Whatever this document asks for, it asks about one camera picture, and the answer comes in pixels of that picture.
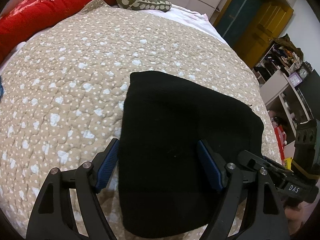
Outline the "person right hand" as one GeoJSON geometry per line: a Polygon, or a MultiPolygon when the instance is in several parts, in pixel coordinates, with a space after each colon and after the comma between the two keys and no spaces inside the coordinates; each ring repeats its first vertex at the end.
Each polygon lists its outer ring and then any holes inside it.
{"type": "Polygon", "coordinates": [[[297,206],[287,205],[286,207],[284,207],[290,236],[296,234],[309,220],[318,202],[319,200],[316,200],[312,204],[307,202],[301,202],[297,206]]]}

